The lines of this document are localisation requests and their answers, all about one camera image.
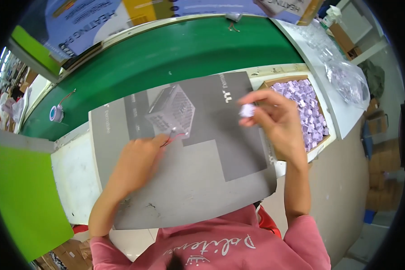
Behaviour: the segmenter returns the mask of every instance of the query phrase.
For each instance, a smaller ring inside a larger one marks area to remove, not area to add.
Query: green conveyor belt
[[[88,112],[110,101],[162,84],[214,73],[283,63],[303,63],[267,18],[246,17],[229,31],[222,17],[179,22],[124,40],[60,82],[34,109],[21,134],[56,140],[88,121]],[[50,122],[63,102],[62,123]]]

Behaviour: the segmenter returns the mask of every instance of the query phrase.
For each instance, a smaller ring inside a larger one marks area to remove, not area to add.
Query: red chair
[[[278,229],[276,223],[269,216],[269,214],[267,214],[267,212],[264,210],[264,207],[262,205],[260,205],[258,214],[259,217],[261,218],[259,222],[259,227],[265,230],[272,231],[276,236],[282,239],[281,231]]]

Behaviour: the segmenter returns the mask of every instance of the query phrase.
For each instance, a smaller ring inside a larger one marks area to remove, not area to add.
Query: white bottle
[[[342,13],[338,7],[330,5],[330,8],[327,10],[327,15],[323,19],[323,24],[329,28],[334,22],[338,23]]]

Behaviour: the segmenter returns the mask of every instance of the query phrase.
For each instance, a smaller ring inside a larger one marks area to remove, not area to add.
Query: worker
[[[300,269],[329,270],[330,258],[309,215],[308,159],[297,105],[273,90],[249,93],[239,104],[258,101],[256,124],[286,157],[283,239],[258,226],[254,205],[214,219],[158,230],[154,244],[131,262],[108,238],[121,200],[143,187],[156,172],[168,136],[130,141],[93,206],[88,222],[94,269]]]

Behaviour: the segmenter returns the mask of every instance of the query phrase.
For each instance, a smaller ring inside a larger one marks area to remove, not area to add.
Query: printed power supply image
[[[162,133],[190,136],[195,107],[179,84],[162,89],[145,118]]]

